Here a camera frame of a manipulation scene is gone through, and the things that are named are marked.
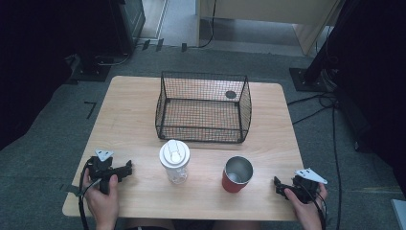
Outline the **red steel-lined cup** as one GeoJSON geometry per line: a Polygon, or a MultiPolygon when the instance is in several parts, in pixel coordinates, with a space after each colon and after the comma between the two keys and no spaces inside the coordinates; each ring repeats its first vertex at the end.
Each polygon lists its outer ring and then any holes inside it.
{"type": "Polygon", "coordinates": [[[238,193],[251,180],[254,168],[243,156],[233,156],[225,164],[222,173],[222,186],[229,193],[238,193]]]}

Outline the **black stand base plate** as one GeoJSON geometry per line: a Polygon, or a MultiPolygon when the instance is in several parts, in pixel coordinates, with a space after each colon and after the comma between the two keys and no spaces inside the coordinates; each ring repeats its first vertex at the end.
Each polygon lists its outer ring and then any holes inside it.
{"type": "Polygon", "coordinates": [[[74,55],[70,67],[72,74],[67,80],[69,84],[78,84],[80,81],[105,82],[110,71],[110,66],[103,61],[82,59],[79,55],[74,55]]]}

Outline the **person's right hand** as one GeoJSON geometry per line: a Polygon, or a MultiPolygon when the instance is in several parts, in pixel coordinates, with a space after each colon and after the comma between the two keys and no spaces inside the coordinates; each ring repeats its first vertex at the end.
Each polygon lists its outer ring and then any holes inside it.
{"type": "Polygon", "coordinates": [[[302,203],[290,189],[285,189],[284,192],[289,198],[288,200],[292,203],[294,214],[301,225],[305,222],[322,224],[319,211],[323,207],[323,201],[327,198],[327,190],[324,184],[319,184],[319,196],[316,198],[316,204],[313,202],[307,204],[302,203]]]}

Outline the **beige wooden cabinet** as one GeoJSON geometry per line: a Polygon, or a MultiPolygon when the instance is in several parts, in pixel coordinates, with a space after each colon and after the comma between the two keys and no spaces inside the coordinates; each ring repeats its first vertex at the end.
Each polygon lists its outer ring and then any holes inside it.
{"type": "Polygon", "coordinates": [[[342,0],[195,0],[197,23],[203,17],[292,24],[305,55],[327,25],[335,23],[342,0]]]}

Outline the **clear cup with white lid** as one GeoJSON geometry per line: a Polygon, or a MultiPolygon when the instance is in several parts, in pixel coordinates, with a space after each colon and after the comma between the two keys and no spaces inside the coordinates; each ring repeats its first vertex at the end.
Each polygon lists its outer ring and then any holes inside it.
{"type": "Polygon", "coordinates": [[[165,168],[169,181],[174,184],[181,184],[187,180],[190,158],[189,147],[179,140],[167,141],[159,152],[161,165],[165,168]]]}

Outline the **black stand with base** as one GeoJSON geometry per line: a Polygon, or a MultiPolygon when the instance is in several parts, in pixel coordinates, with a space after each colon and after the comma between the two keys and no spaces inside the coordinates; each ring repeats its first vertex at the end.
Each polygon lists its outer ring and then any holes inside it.
{"type": "Polygon", "coordinates": [[[335,62],[336,57],[328,56],[329,36],[347,0],[331,0],[326,11],[315,24],[294,24],[293,29],[305,55],[315,57],[307,68],[290,68],[289,74],[297,91],[328,92],[324,80],[325,60],[335,62]]]}

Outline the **person's left hand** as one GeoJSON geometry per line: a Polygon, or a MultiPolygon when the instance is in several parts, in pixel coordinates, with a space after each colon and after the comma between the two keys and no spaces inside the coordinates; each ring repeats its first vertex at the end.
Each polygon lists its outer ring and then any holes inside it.
{"type": "Polygon", "coordinates": [[[89,188],[84,195],[88,209],[97,223],[117,221],[119,214],[118,177],[112,175],[109,181],[109,194],[103,194],[95,187],[89,188]]]}

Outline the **grey tape strip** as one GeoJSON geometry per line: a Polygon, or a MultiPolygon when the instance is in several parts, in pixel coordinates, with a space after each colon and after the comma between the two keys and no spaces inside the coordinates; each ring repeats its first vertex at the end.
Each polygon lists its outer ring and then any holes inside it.
{"type": "Polygon", "coordinates": [[[78,186],[62,184],[59,188],[62,192],[71,193],[75,196],[81,196],[82,190],[78,186]]]}

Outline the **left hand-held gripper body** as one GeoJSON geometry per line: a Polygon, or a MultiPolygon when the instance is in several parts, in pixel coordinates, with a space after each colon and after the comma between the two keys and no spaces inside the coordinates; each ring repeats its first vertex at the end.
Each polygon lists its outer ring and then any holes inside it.
{"type": "Polygon", "coordinates": [[[92,156],[88,163],[91,178],[89,187],[99,185],[99,190],[103,194],[108,194],[110,177],[116,175],[118,181],[122,182],[124,179],[124,167],[112,168],[113,151],[96,149],[95,153],[96,155],[92,156]]]}

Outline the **dark cabinet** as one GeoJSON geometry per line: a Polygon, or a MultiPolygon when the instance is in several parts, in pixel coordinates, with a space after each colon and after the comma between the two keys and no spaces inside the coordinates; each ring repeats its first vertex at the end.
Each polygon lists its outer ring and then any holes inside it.
{"type": "Polygon", "coordinates": [[[142,0],[109,0],[122,54],[131,55],[146,22],[142,0]]]}

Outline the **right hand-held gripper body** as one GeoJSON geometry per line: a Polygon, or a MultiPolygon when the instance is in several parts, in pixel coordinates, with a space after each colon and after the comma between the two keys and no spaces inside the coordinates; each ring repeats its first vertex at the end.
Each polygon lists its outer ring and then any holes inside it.
{"type": "Polygon", "coordinates": [[[327,180],[310,168],[295,171],[292,181],[291,190],[302,203],[316,198],[320,183],[327,185],[327,180]]]}

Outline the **black wire mesh basket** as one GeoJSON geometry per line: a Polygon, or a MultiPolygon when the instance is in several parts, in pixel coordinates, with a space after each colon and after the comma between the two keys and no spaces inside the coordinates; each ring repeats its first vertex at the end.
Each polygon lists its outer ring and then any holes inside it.
{"type": "Polygon", "coordinates": [[[155,128],[160,139],[239,144],[252,119],[248,77],[195,72],[161,73],[155,128]],[[227,91],[237,96],[228,99],[227,91]]]}

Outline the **pale flat panel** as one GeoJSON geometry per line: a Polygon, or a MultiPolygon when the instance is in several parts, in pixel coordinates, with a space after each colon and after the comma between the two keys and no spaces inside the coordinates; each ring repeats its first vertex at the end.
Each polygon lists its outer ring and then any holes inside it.
{"type": "Polygon", "coordinates": [[[392,199],[391,200],[395,217],[397,219],[400,230],[406,230],[406,201],[392,199]]]}

